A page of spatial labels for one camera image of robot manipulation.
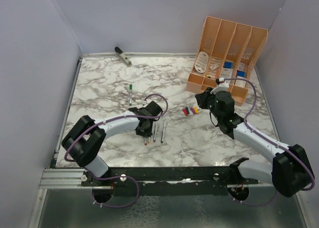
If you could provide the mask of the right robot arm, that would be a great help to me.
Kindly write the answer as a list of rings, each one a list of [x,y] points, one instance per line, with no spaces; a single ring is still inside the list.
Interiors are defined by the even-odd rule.
[[[195,95],[197,105],[209,110],[210,117],[217,120],[215,126],[233,140],[240,141],[261,154],[268,164],[241,158],[233,162],[229,178],[235,184],[245,179],[255,179],[272,184],[285,197],[291,197],[299,191],[311,190],[315,185],[305,149],[281,143],[255,129],[235,112],[235,102],[230,92],[215,92],[207,88]]]

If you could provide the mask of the white marker green end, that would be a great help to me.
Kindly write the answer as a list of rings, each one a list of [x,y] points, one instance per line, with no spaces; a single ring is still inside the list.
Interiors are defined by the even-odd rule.
[[[133,85],[129,85],[129,105],[132,105],[132,98],[133,98]]]

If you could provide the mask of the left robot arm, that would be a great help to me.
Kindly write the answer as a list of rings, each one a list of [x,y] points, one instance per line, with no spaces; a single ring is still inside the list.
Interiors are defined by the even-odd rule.
[[[119,116],[106,119],[97,120],[84,115],[65,135],[61,145],[72,162],[90,171],[93,180],[103,186],[110,180],[109,166],[98,155],[103,142],[109,137],[133,130],[136,135],[148,139],[152,136],[153,123],[165,112],[167,110],[152,101],[146,107],[133,107]]]

